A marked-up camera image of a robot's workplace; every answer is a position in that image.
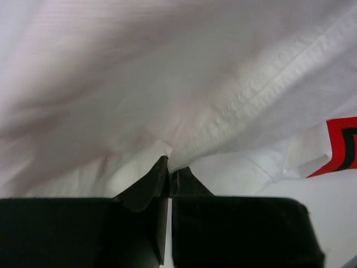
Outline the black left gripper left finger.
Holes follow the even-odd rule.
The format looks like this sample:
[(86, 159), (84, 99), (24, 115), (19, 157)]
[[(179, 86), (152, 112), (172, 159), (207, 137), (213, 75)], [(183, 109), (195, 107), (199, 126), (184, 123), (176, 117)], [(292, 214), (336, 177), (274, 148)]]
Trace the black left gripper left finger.
[(2, 267), (159, 267), (167, 157), (114, 198), (1, 200)]

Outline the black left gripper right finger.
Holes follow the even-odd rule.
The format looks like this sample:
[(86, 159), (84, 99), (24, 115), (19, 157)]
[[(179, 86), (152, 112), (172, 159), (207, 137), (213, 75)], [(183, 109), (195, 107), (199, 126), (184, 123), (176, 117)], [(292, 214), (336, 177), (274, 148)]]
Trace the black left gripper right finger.
[(169, 177), (175, 267), (323, 267), (307, 208), (290, 198), (214, 195), (184, 168)]

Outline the white t shirt red print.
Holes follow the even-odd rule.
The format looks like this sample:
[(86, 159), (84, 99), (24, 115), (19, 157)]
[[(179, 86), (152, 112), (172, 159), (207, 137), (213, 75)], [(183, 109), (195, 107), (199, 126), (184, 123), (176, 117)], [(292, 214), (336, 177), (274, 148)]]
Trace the white t shirt red print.
[(355, 1), (2, 1), (1, 197), (114, 196), (356, 96)]

